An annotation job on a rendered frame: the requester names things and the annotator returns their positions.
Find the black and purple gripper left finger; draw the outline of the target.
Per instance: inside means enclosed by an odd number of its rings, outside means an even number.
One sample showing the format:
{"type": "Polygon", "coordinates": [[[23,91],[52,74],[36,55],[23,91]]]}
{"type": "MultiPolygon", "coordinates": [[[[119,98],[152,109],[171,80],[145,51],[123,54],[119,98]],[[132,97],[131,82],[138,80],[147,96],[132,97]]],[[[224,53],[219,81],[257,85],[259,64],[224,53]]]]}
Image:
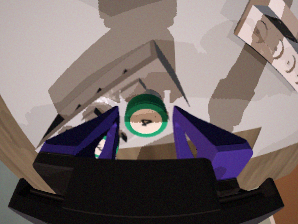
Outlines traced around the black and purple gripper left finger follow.
{"type": "Polygon", "coordinates": [[[96,147],[107,134],[98,158],[115,159],[119,125],[119,107],[114,106],[98,117],[46,140],[39,152],[45,151],[72,154],[75,157],[96,158],[96,147]]]}

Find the grey flat mat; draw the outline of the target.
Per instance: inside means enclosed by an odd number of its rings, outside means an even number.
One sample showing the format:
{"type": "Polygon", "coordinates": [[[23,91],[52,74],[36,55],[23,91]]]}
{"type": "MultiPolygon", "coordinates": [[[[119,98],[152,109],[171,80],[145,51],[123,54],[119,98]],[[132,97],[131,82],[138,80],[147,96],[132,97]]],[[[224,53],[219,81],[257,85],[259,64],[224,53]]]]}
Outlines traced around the grey flat mat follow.
{"type": "Polygon", "coordinates": [[[298,92],[234,35],[251,0],[0,0],[0,95],[36,148],[57,114],[154,40],[188,113],[235,133],[253,157],[298,143],[298,92]]]}

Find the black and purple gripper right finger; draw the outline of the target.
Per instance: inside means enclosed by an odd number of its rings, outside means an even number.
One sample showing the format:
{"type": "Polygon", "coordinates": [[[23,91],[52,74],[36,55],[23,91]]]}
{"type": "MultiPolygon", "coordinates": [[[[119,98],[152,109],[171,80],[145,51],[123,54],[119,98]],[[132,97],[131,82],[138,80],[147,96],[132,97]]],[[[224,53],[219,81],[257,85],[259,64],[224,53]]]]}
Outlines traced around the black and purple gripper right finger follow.
{"type": "Polygon", "coordinates": [[[217,181],[237,178],[253,155],[246,139],[197,118],[178,106],[173,107],[172,123],[177,159],[194,158],[186,133],[197,149],[196,158],[211,161],[217,181]]]}

